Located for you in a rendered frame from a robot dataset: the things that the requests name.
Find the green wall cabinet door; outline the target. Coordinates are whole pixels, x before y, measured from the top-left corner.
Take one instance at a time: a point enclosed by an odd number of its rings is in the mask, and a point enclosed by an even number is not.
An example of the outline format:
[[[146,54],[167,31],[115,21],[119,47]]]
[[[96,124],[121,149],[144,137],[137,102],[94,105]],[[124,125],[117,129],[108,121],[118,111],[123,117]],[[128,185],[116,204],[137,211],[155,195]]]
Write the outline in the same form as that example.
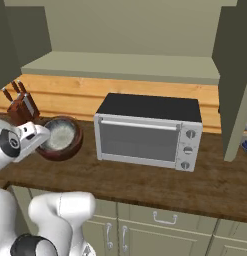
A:
[[[51,50],[43,6],[6,6],[0,0],[0,90]]]
[[[220,74],[223,155],[231,162],[247,126],[247,0],[221,8],[212,59]]]

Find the toaster oven glass door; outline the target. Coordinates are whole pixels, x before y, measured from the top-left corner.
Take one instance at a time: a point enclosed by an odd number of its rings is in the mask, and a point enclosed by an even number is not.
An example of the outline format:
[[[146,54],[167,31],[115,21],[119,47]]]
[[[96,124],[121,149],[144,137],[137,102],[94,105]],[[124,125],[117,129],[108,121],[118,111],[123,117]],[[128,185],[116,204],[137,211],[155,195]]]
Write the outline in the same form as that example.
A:
[[[94,117],[96,150],[99,160],[175,167],[180,130],[104,125],[99,122],[102,119],[149,124],[177,124],[168,120],[106,114],[96,114]]]

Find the open green wall cabinet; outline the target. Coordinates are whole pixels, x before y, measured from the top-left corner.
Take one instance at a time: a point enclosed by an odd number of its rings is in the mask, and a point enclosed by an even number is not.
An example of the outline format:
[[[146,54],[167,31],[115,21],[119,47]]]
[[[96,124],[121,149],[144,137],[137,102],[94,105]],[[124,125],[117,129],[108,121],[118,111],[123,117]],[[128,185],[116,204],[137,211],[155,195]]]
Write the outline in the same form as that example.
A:
[[[25,74],[215,85],[223,6],[237,0],[4,0],[43,6],[52,50]]]

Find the brown bowl with white inside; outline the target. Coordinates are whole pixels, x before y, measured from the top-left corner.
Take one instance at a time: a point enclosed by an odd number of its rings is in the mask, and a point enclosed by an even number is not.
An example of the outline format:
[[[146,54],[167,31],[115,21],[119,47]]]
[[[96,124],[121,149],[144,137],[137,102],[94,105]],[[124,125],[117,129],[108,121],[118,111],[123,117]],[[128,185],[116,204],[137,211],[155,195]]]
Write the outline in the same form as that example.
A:
[[[36,151],[50,161],[65,161],[78,153],[83,144],[83,130],[76,119],[57,116],[42,125],[50,132],[50,138]]]

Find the green drawer front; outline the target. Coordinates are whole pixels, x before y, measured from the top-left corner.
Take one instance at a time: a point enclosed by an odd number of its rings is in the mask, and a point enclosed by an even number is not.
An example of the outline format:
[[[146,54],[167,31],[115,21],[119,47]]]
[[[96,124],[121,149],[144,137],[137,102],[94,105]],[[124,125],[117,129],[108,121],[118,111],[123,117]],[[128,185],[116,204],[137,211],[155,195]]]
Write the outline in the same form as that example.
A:
[[[115,220],[117,218],[117,203],[97,199],[95,216],[105,220]]]
[[[175,225],[164,225],[154,222],[153,211],[157,211],[157,218],[161,220],[171,221],[174,214],[178,215],[177,223]],[[212,234],[215,228],[217,219],[195,214],[188,214],[183,212],[175,212],[161,209],[154,209],[150,207],[143,207],[137,205],[129,206],[129,217],[132,221],[142,222],[145,224],[164,226],[185,231],[193,231],[203,234]]]
[[[247,223],[220,219],[215,234],[220,237],[247,241]]]

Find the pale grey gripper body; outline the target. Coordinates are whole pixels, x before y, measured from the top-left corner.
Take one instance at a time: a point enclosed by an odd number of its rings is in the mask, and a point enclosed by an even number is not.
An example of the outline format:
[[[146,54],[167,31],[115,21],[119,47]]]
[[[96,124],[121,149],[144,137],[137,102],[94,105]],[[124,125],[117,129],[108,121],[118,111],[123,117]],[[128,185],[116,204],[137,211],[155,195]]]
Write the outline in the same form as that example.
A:
[[[15,162],[23,160],[50,138],[50,131],[47,128],[34,123],[17,126],[14,128],[14,132],[18,135],[21,148],[20,155]]]

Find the brown wooden knife block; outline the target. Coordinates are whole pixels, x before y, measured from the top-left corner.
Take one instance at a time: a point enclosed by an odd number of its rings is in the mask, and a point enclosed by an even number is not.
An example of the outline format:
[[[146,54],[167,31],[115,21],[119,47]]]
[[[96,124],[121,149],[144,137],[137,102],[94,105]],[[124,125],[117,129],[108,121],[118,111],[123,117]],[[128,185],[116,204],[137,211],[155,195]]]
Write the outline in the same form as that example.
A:
[[[22,125],[29,121],[34,122],[40,112],[30,93],[22,93],[7,110],[14,125]]]

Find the green base cabinet panel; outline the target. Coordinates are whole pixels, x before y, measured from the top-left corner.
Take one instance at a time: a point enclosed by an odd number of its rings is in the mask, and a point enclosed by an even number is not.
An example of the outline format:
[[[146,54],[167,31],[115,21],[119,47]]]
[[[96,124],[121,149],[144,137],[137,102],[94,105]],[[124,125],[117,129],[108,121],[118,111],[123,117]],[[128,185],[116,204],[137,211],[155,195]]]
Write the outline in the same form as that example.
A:
[[[20,207],[21,214],[24,218],[24,222],[27,225],[27,230],[31,233],[36,235],[38,233],[38,227],[35,223],[31,221],[28,215],[28,207],[31,200],[38,195],[42,194],[42,191],[39,189],[33,188],[26,188],[21,186],[11,186],[12,192],[14,193],[18,205]]]

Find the silver toaster oven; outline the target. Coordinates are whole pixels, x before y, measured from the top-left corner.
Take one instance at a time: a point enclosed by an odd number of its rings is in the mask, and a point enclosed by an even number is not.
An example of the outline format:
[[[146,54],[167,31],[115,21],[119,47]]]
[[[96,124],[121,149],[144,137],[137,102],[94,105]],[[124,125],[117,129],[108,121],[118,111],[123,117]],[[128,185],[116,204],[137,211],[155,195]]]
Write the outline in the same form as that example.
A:
[[[96,114],[152,118],[180,124],[176,165],[173,169],[186,172],[192,172],[195,169],[203,131],[199,103],[196,99],[109,93]],[[196,132],[193,139],[186,136],[188,130]],[[186,146],[193,149],[192,154],[184,153],[183,149]],[[184,161],[190,163],[188,170],[181,167],[181,163]]]

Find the green base cabinet door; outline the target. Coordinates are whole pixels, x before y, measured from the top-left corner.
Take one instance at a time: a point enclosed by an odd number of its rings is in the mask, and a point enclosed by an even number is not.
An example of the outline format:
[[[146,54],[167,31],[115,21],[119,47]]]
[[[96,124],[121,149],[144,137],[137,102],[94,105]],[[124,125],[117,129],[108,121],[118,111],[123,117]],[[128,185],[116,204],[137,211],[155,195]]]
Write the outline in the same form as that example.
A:
[[[111,240],[114,247],[108,250],[106,243],[106,223],[112,223]],[[117,219],[105,220],[94,216],[83,224],[85,240],[93,247],[97,256],[118,256]]]
[[[118,220],[120,256],[206,256],[211,236]],[[128,251],[122,251],[122,226],[128,227]]]
[[[247,256],[247,242],[214,236],[207,256]]]

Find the brown handled knife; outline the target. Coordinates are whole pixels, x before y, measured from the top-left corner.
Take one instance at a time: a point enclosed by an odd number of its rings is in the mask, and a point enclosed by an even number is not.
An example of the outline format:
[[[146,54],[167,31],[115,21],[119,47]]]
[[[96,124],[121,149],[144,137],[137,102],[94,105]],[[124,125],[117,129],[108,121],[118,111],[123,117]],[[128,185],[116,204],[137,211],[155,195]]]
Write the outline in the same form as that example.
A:
[[[17,84],[15,83],[15,81],[12,81],[11,84],[12,84],[13,89],[16,91],[16,93],[17,93],[18,95],[20,95],[20,94],[21,94],[21,93],[20,93],[20,90],[19,90]]]
[[[7,89],[4,87],[2,89],[4,95],[6,96],[6,98],[12,103],[13,102],[13,98],[11,97],[10,93],[7,91]]]
[[[18,83],[18,86],[20,87],[21,91],[22,91],[24,94],[26,94],[27,91],[26,91],[26,89],[25,89],[23,83],[22,83],[20,80],[17,80],[17,83]]]

